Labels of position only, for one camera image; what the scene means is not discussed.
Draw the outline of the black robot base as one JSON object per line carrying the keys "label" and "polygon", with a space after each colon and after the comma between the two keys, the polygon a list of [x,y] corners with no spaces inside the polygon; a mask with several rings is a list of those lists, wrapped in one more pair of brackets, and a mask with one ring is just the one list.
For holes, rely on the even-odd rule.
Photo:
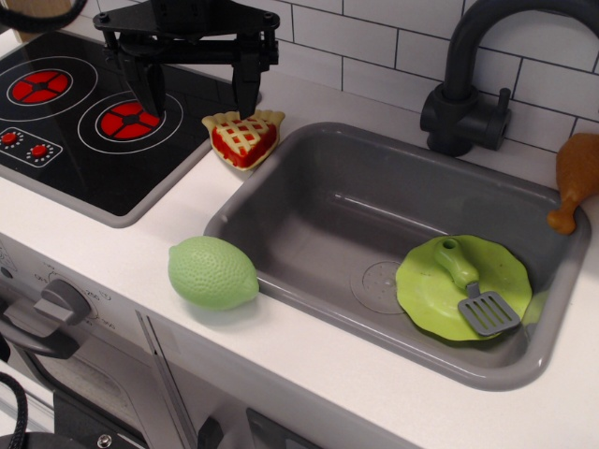
{"label": "black robot base", "polygon": [[54,431],[29,431],[29,403],[31,395],[12,376],[1,373],[1,413],[14,413],[14,426],[10,433],[1,434],[2,448],[145,448],[139,439],[125,434],[115,426],[95,419],[91,414],[73,408],[70,403],[59,400],[66,407],[52,409]]}

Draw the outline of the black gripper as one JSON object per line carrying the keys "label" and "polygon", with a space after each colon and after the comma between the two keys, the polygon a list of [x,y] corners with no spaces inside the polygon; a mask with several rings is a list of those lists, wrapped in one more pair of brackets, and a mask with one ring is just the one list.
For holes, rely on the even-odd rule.
{"label": "black gripper", "polygon": [[145,1],[93,18],[124,79],[153,116],[166,103],[161,64],[232,65],[241,118],[256,111],[261,70],[279,63],[277,14],[235,1]]}

